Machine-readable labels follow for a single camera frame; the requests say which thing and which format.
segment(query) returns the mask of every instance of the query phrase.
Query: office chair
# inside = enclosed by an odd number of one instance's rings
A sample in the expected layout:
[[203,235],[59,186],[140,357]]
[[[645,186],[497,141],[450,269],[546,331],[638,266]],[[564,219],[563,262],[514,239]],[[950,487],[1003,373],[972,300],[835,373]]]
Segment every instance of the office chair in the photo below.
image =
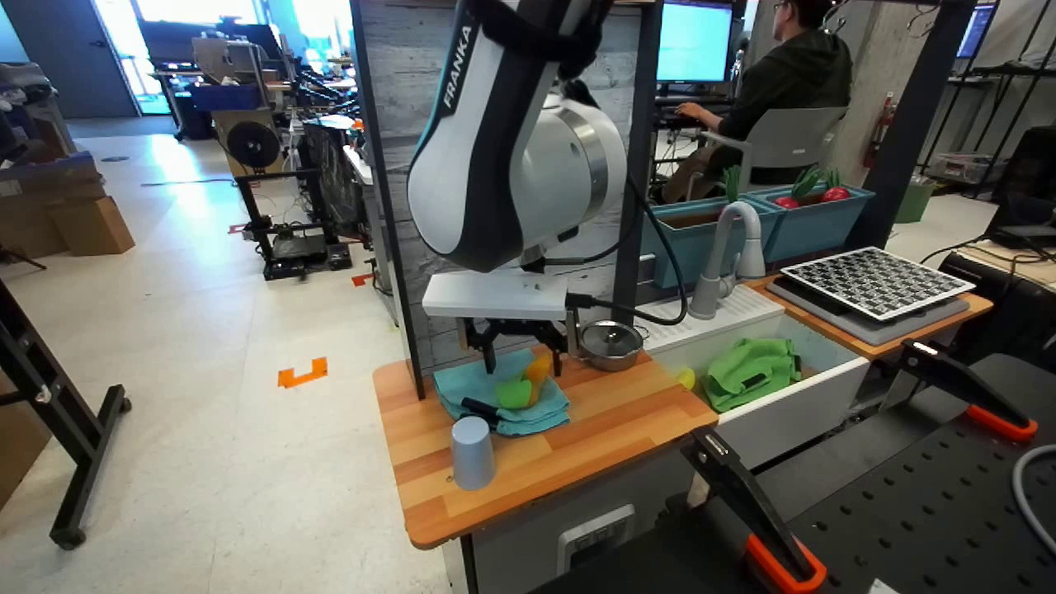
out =
[[1041,227],[1042,245],[1056,235],[1056,124],[1026,129],[1008,171],[993,186],[998,215],[988,238],[1008,246],[1029,246],[1032,238],[1018,235]]
[[703,133],[703,137],[719,145],[713,156],[713,166],[719,169],[731,160],[719,156],[724,149],[741,150],[741,191],[745,191],[753,182],[790,183],[805,169],[825,160],[841,116],[846,106],[770,108],[742,141],[715,133]]

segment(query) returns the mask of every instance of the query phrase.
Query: white bin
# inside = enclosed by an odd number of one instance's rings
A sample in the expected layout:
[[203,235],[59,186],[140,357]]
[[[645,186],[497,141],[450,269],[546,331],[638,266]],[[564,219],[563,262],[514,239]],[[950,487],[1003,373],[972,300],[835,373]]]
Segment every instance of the white bin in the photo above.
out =
[[823,433],[831,433],[850,419],[868,358],[785,313],[759,309],[759,317],[741,320],[733,327],[685,336],[665,334],[657,338],[648,338],[648,348],[670,373],[693,369],[696,377],[703,377],[715,353],[742,336],[790,336],[805,367],[805,380],[798,380],[797,387],[719,415],[719,435],[742,455],[750,469]]

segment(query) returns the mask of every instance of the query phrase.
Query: orange tape marker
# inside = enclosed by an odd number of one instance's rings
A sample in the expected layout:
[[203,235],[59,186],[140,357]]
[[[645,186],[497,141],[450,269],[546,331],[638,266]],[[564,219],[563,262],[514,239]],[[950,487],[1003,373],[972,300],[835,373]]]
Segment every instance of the orange tape marker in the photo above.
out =
[[321,380],[321,377],[326,377],[326,373],[329,373],[326,357],[317,357],[317,358],[310,358],[310,369],[300,373],[300,377],[299,377],[295,369],[280,369],[280,373],[279,373],[279,387],[295,389],[295,387],[314,381],[314,380]]

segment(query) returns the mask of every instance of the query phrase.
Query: chair armrest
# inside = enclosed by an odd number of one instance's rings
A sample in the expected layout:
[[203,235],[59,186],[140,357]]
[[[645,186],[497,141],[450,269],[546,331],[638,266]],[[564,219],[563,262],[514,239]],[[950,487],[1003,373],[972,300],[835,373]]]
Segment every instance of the chair armrest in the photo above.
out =
[[710,141],[715,141],[715,145],[731,145],[731,149],[736,149],[736,150],[745,150],[745,141],[736,141],[736,137],[725,137],[725,135],[719,135],[719,133],[699,133],[703,137],[710,137]]

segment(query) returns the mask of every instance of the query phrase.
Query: monitor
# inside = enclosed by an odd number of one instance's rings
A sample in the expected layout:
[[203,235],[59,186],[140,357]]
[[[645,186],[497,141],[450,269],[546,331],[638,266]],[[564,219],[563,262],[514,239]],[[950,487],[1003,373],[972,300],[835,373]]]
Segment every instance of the monitor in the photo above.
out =
[[657,82],[725,82],[733,4],[665,0]]
[[968,25],[963,25],[963,35],[960,35],[960,45],[959,45],[959,60],[975,60],[988,40],[988,28],[992,28],[992,19],[993,19],[993,4],[981,4]]

